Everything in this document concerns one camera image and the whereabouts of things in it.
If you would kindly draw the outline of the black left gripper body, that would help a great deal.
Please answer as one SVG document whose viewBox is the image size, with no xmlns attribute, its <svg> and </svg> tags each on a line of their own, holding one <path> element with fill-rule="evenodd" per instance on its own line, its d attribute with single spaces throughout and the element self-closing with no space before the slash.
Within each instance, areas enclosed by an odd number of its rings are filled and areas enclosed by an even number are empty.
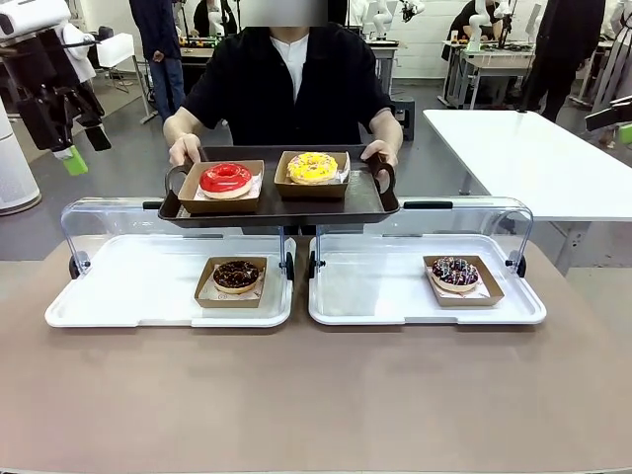
<svg viewBox="0 0 632 474">
<path fill-rule="evenodd" d="M 1 38 L 1 67 L 6 71 L 14 107 L 27 99 L 54 103 L 59 97 L 82 107 L 83 33 L 79 30 L 40 30 Z"/>
</svg>

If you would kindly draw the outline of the person's left hand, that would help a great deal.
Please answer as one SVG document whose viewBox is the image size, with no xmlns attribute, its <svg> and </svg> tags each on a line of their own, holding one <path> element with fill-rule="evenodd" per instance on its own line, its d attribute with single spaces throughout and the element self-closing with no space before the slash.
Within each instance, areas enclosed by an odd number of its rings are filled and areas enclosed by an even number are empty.
<svg viewBox="0 0 632 474">
<path fill-rule="evenodd" d="M 366 162 L 373 155 L 378 155 L 382 162 L 388 163 L 392 168 L 396 169 L 398 165 L 397 154 L 400 148 L 401 144 L 376 139 L 364 148 L 360 159 Z"/>
</svg>

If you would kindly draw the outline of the person's right hand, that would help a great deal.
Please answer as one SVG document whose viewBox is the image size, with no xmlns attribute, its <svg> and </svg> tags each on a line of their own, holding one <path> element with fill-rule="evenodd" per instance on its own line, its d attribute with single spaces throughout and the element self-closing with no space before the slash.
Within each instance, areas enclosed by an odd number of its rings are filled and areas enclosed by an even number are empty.
<svg viewBox="0 0 632 474">
<path fill-rule="evenodd" d="M 193 133 L 185 133 L 176 139 L 169 150 L 170 163 L 173 166 L 184 166 L 189 163 L 199 163 L 200 140 Z"/>
</svg>

